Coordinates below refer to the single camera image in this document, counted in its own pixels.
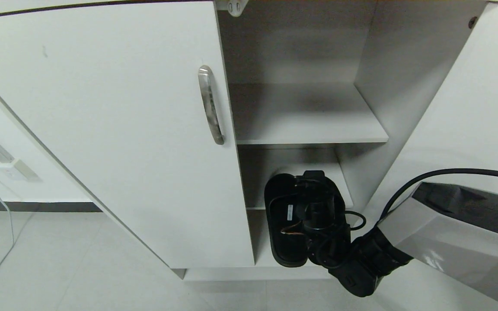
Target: sticker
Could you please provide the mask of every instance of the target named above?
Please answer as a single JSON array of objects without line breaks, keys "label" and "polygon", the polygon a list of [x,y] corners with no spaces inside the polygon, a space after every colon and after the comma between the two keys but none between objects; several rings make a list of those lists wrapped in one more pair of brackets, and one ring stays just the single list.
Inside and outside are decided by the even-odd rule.
[{"label": "sticker", "polygon": [[287,206],[287,220],[290,221],[293,219],[293,205],[289,204]]}]

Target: black cable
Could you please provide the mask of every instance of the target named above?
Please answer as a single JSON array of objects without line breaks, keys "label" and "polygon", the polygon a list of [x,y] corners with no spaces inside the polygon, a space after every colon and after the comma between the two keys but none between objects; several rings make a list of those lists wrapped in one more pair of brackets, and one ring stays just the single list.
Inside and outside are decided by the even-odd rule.
[{"label": "black cable", "polygon": [[351,227],[351,231],[353,232],[354,230],[362,229],[366,225],[366,217],[360,213],[357,213],[356,211],[344,211],[345,214],[349,215],[354,215],[358,216],[360,219],[362,219],[362,224],[356,226],[356,227]]},{"label": "black cable", "polygon": [[438,169],[437,171],[429,171],[427,173],[423,173],[422,175],[419,175],[411,179],[409,182],[404,184],[403,187],[400,187],[399,190],[397,190],[397,192],[395,192],[393,197],[391,197],[391,199],[387,201],[386,206],[383,208],[382,215],[380,216],[378,222],[383,220],[387,216],[387,214],[389,214],[389,210],[391,209],[391,206],[393,206],[397,198],[399,198],[401,194],[403,194],[403,192],[409,189],[412,185],[429,177],[434,177],[439,175],[449,175],[449,174],[469,174],[469,175],[485,175],[485,176],[498,177],[498,171],[496,170],[479,169],[479,168],[448,168],[448,169]]}]

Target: black power cord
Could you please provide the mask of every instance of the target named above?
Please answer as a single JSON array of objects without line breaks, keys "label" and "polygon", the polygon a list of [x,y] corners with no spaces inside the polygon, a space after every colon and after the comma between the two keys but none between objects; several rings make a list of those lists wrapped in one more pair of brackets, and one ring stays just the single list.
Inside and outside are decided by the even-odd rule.
[{"label": "black power cord", "polygon": [[397,200],[407,189],[409,189],[415,183],[422,181],[429,177],[439,176],[439,175],[450,175],[450,174],[467,174],[467,175],[484,175],[498,177],[498,171],[493,169],[480,169],[480,168],[448,168],[448,169],[438,169],[436,171],[429,171],[423,173],[413,179],[409,180],[403,187],[400,187],[397,192],[387,201],[386,206],[383,208],[382,214],[378,222],[382,221],[389,214],[389,210]]}]

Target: metal door handle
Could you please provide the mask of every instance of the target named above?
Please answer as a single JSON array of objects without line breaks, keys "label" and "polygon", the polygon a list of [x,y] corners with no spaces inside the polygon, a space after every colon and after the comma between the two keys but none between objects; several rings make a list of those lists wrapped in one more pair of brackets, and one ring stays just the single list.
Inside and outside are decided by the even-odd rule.
[{"label": "metal door handle", "polygon": [[199,78],[199,87],[201,88],[201,97],[203,98],[203,107],[209,122],[209,128],[216,144],[224,144],[224,135],[220,132],[218,117],[214,105],[213,89],[211,88],[211,76],[213,71],[207,66],[202,65],[197,74]]}]

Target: robotic arm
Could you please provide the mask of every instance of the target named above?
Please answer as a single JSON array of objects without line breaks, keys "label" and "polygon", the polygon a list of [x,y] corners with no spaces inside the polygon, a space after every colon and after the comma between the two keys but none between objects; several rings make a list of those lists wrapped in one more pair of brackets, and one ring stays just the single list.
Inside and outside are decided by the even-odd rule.
[{"label": "robotic arm", "polygon": [[[391,210],[413,185],[447,174],[498,177],[498,171],[485,169],[420,175],[403,185],[374,228],[353,242],[351,230],[362,228],[365,219],[345,210],[339,191],[324,172],[276,175],[265,188],[275,259],[283,266],[298,267],[308,258],[328,268],[349,292],[366,297],[383,277],[415,258],[498,301],[498,195],[422,182]],[[350,228],[345,214],[362,217],[363,224]]]}]

